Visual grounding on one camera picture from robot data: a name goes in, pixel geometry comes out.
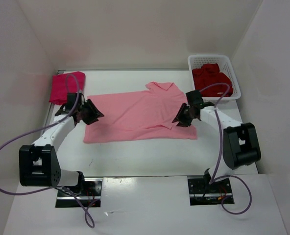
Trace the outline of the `magenta t-shirt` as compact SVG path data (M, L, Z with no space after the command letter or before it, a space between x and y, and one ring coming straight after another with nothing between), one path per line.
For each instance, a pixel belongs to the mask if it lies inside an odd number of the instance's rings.
M52 77L51 93L49 102L55 105L62 105L67 101L67 93L76 93L77 84L71 76L73 74L79 83L79 90L84 91L86 75L76 71L72 73L55 75Z

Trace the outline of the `light pink t-shirt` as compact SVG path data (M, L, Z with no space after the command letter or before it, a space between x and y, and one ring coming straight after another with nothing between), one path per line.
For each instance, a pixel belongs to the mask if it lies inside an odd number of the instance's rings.
M186 102L185 94L171 82L150 82L145 87L144 91L138 92L89 96L104 116L86 126L84 143L196 140L195 127L179 127L173 122Z

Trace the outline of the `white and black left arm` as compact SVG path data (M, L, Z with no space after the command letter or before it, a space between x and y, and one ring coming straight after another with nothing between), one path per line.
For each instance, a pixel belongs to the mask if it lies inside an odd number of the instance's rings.
M31 145L23 145L19 150L19 177L25 187L66 187L74 195L82 195L86 190L81 171L62 170L57 150L67 135L79 122L86 125L97 122L104 114L90 99L85 102L63 104L55 114L53 126Z

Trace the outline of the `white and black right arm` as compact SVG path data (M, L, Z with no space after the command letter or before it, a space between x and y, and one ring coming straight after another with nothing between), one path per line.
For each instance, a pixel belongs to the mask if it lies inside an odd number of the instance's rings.
M199 91L186 93L183 103L172 121L187 128L197 119L219 133L219 154L216 165L204 173L204 192L215 192L220 181L231 176L241 166L251 165L261 159L261 151L255 126L242 123L223 113L212 102L205 102Z

